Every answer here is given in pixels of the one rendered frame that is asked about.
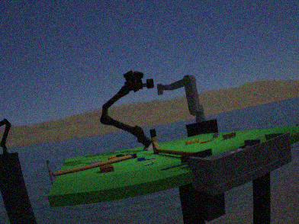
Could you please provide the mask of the reddish-brown cube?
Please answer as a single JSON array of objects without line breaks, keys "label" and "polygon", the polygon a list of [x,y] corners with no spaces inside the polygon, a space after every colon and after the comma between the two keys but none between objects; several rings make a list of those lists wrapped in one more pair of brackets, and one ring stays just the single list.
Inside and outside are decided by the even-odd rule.
[{"label": "reddish-brown cube", "polygon": [[114,171],[114,167],[112,165],[104,165],[104,166],[99,166],[101,173],[107,173],[110,171]]}]

